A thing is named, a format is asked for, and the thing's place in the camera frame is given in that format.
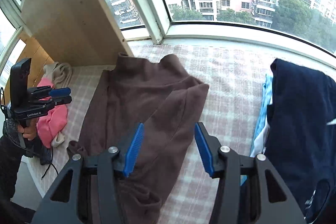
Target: brown sweater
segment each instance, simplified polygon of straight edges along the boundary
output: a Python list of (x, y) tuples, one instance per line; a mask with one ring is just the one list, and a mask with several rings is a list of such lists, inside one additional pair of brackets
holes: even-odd
[(193, 139), (208, 89), (188, 75), (175, 55), (151, 63), (119, 54), (115, 69), (102, 73), (79, 140), (69, 143), (68, 153), (97, 155), (117, 145), (135, 123), (144, 124), (134, 171), (117, 184), (129, 224), (157, 222)]

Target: beige cloth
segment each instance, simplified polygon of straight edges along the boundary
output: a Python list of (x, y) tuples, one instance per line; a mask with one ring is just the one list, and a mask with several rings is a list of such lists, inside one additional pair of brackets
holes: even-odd
[[(50, 65), (44, 65), (43, 71), (43, 78), (49, 79), (54, 84), (55, 89), (66, 88), (69, 86), (72, 76), (72, 67), (68, 63), (60, 64), (59, 62), (55, 62)], [(59, 132), (52, 140), (51, 146), (58, 147), (63, 142), (64, 135)]]

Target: green tree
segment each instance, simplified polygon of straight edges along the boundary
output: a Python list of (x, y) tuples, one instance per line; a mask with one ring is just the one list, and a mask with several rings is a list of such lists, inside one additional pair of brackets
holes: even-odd
[(200, 12), (185, 9), (182, 6), (178, 6), (177, 8), (173, 8), (173, 21), (179, 20), (204, 20), (202, 14)]
[(221, 11), (220, 14), (217, 15), (217, 20), (255, 25), (250, 12), (235, 12), (232, 9)]
[(301, 0), (279, 0), (272, 28), (302, 37), (331, 52), (336, 50), (336, 25)]

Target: silver bolt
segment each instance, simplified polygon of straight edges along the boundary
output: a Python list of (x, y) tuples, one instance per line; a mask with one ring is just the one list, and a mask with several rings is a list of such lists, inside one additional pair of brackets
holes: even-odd
[(264, 161), (264, 160), (266, 160), (266, 156), (264, 154), (258, 154), (257, 159), (261, 160), (261, 161)]
[(72, 159), (73, 159), (73, 160), (80, 160), (80, 159), (81, 159), (81, 155), (80, 155), (80, 154), (74, 154), (74, 155), (72, 156)]
[(230, 147), (226, 146), (226, 145), (223, 145), (220, 147), (220, 150), (223, 152), (223, 153), (229, 153), (230, 152)]
[(113, 153), (116, 153), (117, 151), (118, 151), (118, 147), (116, 146), (109, 147), (109, 153), (113, 154)]

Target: checkered tablecloth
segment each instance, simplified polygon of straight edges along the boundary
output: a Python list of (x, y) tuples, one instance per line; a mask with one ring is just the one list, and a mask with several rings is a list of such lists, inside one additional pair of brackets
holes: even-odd
[[(134, 56), (147, 58), (151, 62), (159, 62), (167, 54), (176, 54), (190, 75), (210, 85), (200, 119), (208, 132), (239, 154), (249, 154), (262, 99), (261, 87), (266, 72), (270, 72), (269, 66), (275, 59), (274, 55), (263, 51), (186, 45), (142, 45), (131, 46), (131, 49)], [(293, 55), (288, 57), (281, 52), (277, 57), (311, 67), (311, 61), (305, 63), (304, 58), (297, 59)], [(73, 69), (70, 82), (73, 101), (68, 105), (68, 124), (63, 130), (66, 141), (54, 149), (53, 163), (58, 170), (68, 161), (68, 142), (79, 138), (100, 74), (106, 68), (89, 66)], [(31, 160), (31, 165), (35, 176), (40, 178), (46, 166), (41, 166), (36, 159)], [(50, 168), (41, 181), (44, 191), (48, 190), (55, 177), (55, 171)], [(208, 223), (217, 186), (218, 180), (211, 179), (205, 173), (193, 141), (178, 180), (162, 208), (159, 223)]]

